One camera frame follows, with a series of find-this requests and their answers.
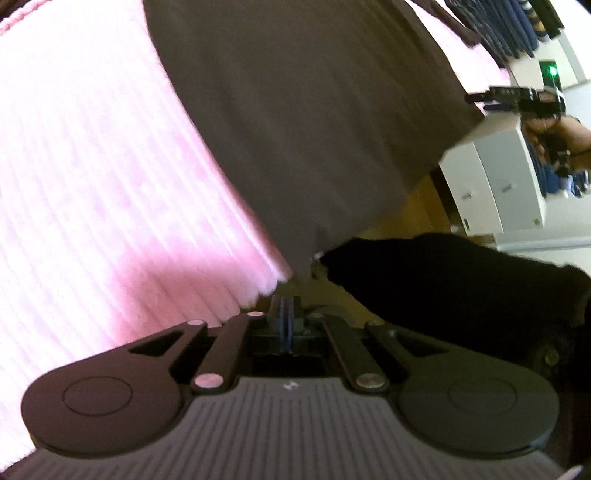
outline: small logo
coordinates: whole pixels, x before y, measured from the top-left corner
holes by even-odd
[[[293,380],[289,380],[289,382],[283,384],[283,388],[285,388],[286,390],[292,391],[292,390],[295,390],[296,388],[300,388],[300,384],[297,382],[294,382]]]

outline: wooden floor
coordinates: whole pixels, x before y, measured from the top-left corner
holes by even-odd
[[[425,177],[417,189],[408,197],[406,207],[389,215],[371,229],[360,233],[366,239],[412,238],[426,232],[449,233],[449,220],[441,204],[437,190],[429,177]],[[362,326],[365,322],[378,319],[342,288],[327,281],[291,280],[280,285],[277,294],[300,296],[305,306],[330,305],[338,309],[351,325]],[[257,309],[266,310],[269,299],[261,299]]]

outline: brown fabric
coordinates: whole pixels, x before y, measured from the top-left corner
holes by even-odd
[[[404,0],[144,0],[189,117],[296,273],[483,118]]]
[[[445,10],[445,8],[443,8],[439,2],[437,2],[437,0],[411,1],[420,6],[423,10],[425,10],[425,12],[431,14],[435,18],[439,19],[442,23],[447,25],[469,47],[474,47],[480,43],[480,35],[458,22],[458,20],[447,10]]]
[[[22,0],[0,0],[0,20],[10,15],[20,3]]]

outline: black cloth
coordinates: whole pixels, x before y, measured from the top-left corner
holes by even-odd
[[[445,10],[437,0],[411,0],[420,6],[425,12],[431,14],[443,24],[447,25],[469,47],[480,43],[480,35],[458,22]]]
[[[399,210],[483,118],[404,0],[144,0],[174,90],[291,268]]]
[[[444,234],[354,239],[321,258],[328,279],[386,321],[546,377],[547,344],[569,357],[591,278]]]
[[[550,38],[558,37],[560,35],[560,29],[564,28],[564,24],[550,0],[530,0],[530,3],[538,14],[540,21],[546,27]]]

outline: ribbed pink fabric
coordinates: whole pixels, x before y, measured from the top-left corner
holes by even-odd
[[[218,325],[290,272],[178,101],[141,0],[33,0],[0,33],[3,469],[33,447],[20,399],[35,378],[188,319]],[[454,66],[498,83],[490,58]]]

